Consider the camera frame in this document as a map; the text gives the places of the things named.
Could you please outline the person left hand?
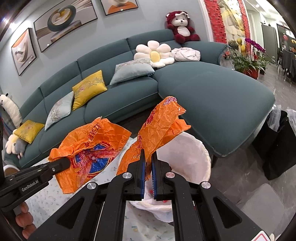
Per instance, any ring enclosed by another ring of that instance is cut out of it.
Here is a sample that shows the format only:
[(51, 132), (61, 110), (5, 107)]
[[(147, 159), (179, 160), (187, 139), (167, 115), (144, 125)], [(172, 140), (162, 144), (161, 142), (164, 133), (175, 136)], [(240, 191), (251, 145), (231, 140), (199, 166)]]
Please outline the person left hand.
[(29, 207), (26, 202), (20, 204), (20, 209), (20, 214), (16, 216), (16, 223), (23, 229), (23, 237), (27, 240), (30, 235), (37, 230), (37, 228), (33, 224), (34, 219), (32, 214), (29, 212)]

